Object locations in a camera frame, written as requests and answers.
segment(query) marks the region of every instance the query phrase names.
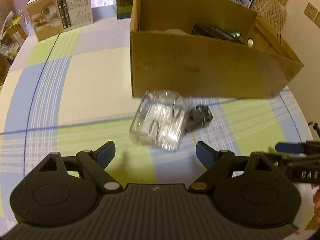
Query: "wall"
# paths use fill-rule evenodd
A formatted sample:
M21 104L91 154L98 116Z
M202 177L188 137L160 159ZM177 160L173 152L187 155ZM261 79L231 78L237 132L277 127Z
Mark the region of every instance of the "wall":
M320 28L304 14L308 2L320 10L320 0L287 1L287 20L281 35L304 64L289 88L307 122L320 125ZM311 132L314 139L319 140L312 128Z

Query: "tablecloth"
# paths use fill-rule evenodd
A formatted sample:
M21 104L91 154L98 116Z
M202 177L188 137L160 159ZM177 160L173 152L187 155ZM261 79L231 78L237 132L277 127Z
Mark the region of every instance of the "tablecloth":
M11 191L52 151L75 155L112 140L116 157L106 171L122 185L188 186L205 170L195 155L197 141L249 155L278 141L312 138L286 87L268 100L190 98L210 106L208 127L187 134L177 152L134 144L129 127L140 100L131 96L130 20L95 20L42 42L30 35L10 69L0 93L0 235L16 224ZM310 185L300 192L296 223L304 227L313 216L313 195Z

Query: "plaid tablecloth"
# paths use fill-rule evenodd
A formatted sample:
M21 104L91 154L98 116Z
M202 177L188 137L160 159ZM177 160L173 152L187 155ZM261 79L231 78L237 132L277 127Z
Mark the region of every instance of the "plaid tablecloth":
M269 100L191 98L210 106L209 127L187 134L174 153L134 144L129 127L139 100L131 97L129 24L96 15L93 25L42 42L31 35L22 46L0 94L0 235L16 224L11 191L52 151L75 155L113 140L116 157L106 170L121 184L188 186L205 170L195 155L197 141L249 155L278 141L311 139L284 88ZM313 195L310 185L300 192L296 222L304 227L313 216Z

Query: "ribbed black surface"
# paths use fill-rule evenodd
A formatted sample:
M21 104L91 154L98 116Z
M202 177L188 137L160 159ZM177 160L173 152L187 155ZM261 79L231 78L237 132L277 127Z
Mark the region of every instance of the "ribbed black surface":
M60 228L34 228L20 223L3 240L214 239L281 240L296 228L253 229L223 217L205 195L183 185L130 184L105 195L86 218Z

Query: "transparent plastic packaging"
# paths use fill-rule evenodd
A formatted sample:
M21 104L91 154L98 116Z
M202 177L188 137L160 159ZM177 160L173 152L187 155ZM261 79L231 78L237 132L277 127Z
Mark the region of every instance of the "transparent plastic packaging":
M175 151L185 134L188 118L188 105L179 93L147 92L132 121L130 133L136 142Z

